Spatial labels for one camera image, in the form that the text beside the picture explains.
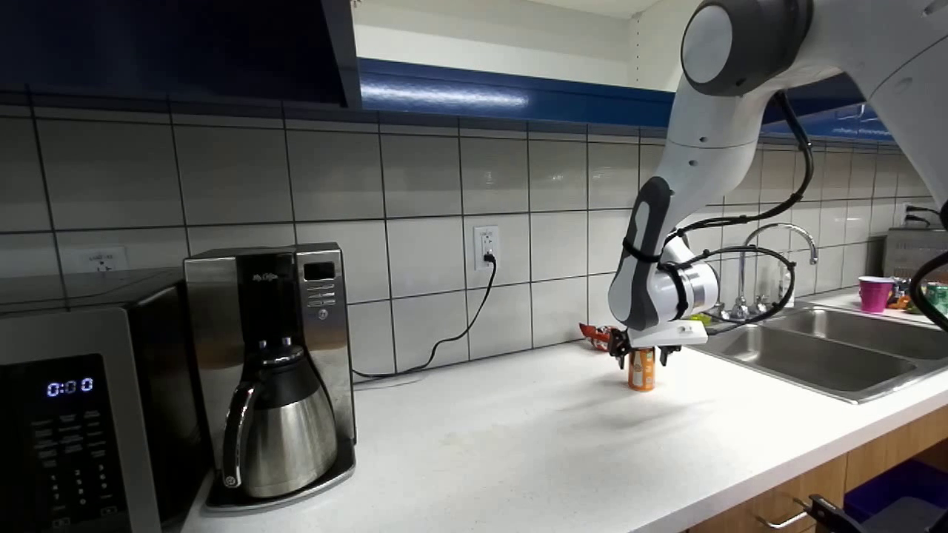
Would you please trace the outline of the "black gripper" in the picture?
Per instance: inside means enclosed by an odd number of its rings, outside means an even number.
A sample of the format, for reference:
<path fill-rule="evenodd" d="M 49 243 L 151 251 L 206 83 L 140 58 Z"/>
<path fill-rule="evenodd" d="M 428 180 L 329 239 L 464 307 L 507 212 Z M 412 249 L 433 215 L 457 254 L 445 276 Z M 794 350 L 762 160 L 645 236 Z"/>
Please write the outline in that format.
<path fill-rule="evenodd" d="M 608 353 L 624 366 L 624 357 L 633 353 L 631 337 L 624 328 L 609 328 Z M 657 345 L 659 353 L 659 366 L 668 365 L 671 353 L 680 353 L 680 345 Z"/>

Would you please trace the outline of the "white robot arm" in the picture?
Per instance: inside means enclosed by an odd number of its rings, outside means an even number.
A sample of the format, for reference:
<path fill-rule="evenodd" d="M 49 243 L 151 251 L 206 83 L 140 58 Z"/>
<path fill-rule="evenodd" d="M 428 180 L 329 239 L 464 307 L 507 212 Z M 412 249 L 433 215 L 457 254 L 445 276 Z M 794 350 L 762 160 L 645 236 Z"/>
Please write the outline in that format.
<path fill-rule="evenodd" d="M 945 0 L 702 0 L 677 46 L 659 162 L 642 180 L 608 305 L 615 354 L 702 342 L 716 271 L 686 245 L 704 209 L 750 172 L 762 126 L 796 123 L 788 94 L 845 76 L 883 120 L 928 194 L 948 205 Z"/>

